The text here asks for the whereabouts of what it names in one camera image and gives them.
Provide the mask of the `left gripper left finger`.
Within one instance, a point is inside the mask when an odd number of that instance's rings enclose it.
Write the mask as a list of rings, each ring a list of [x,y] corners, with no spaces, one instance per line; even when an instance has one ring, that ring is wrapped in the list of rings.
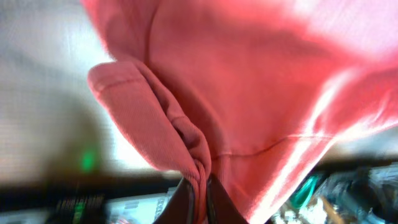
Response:
[[[195,193],[191,183],[182,179],[164,211],[154,224],[193,224]]]

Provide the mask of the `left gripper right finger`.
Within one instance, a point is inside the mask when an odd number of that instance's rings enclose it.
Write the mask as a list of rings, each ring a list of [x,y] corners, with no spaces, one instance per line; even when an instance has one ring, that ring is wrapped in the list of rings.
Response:
[[[214,174],[206,183],[206,211],[209,224],[248,224]]]

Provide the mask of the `red orange t-shirt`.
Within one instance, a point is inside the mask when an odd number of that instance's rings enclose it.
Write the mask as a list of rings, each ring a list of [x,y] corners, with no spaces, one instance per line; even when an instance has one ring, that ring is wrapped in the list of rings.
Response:
[[[331,146],[397,125],[396,1],[84,1],[96,99],[206,217],[211,174],[266,221]]]

